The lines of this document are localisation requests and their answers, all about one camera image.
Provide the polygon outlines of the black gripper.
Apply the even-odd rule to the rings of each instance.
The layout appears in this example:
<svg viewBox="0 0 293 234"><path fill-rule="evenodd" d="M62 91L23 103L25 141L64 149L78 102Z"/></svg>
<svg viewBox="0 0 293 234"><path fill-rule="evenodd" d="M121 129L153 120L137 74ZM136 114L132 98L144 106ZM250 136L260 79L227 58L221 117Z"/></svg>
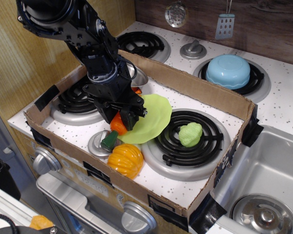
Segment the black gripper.
<svg viewBox="0 0 293 234"><path fill-rule="evenodd" d="M127 65L131 62L120 61L112 64L112 70L104 76L89 76L90 84L83 90L98 109L103 119L110 123L120 111L121 120L128 131L147 113L144 101L131 89L131 77Z"/></svg>

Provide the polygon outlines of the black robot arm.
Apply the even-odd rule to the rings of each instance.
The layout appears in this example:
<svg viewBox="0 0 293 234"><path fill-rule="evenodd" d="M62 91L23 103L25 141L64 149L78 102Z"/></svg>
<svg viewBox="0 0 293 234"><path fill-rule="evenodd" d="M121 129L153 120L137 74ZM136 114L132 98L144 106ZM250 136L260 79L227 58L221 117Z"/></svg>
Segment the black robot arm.
<svg viewBox="0 0 293 234"><path fill-rule="evenodd" d="M144 100L132 88L128 59L119 55L117 40L85 0L18 0L19 21L42 38L66 43L86 67L90 83L83 87L103 119L117 114L128 131L147 113Z"/></svg>

